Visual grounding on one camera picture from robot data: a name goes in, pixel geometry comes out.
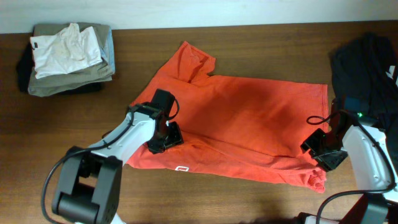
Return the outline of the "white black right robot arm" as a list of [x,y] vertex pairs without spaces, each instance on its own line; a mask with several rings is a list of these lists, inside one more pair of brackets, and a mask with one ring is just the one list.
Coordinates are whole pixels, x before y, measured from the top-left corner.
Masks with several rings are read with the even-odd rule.
[[331,107],[331,115],[317,121],[328,123],[330,131],[317,129],[300,147],[326,172],[349,158],[358,188],[329,196],[316,214],[300,213],[294,223],[333,223],[322,217],[323,209],[332,200],[348,195],[359,195],[359,200],[340,223],[397,223],[397,171],[384,130],[377,126],[377,118],[368,114],[369,106],[362,100],[335,98]]

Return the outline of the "orange printed t-shirt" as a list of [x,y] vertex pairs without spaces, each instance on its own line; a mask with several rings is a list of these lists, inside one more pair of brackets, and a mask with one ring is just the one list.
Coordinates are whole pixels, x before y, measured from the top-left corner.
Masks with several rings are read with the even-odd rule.
[[171,169],[289,184],[325,191],[326,173],[301,144],[314,132],[306,120],[326,117],[324,84],[215,75],[216,60],[184,42],[137,97],[157,89],[178,100],[172,108],[183,143],[160,154],[140,147],[137,169]]

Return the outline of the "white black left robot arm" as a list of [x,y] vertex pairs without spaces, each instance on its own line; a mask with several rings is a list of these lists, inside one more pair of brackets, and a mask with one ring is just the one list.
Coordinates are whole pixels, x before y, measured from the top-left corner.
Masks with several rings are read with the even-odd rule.
[[122,223],[117,214],[123,166],[141,147],[159,154],[183,144],[174,116],[178,101],[158,89],[150,102],[128,106],[123,122],[90,147],[71,147],[56,164],[61,172],[52,212],[72,223]]

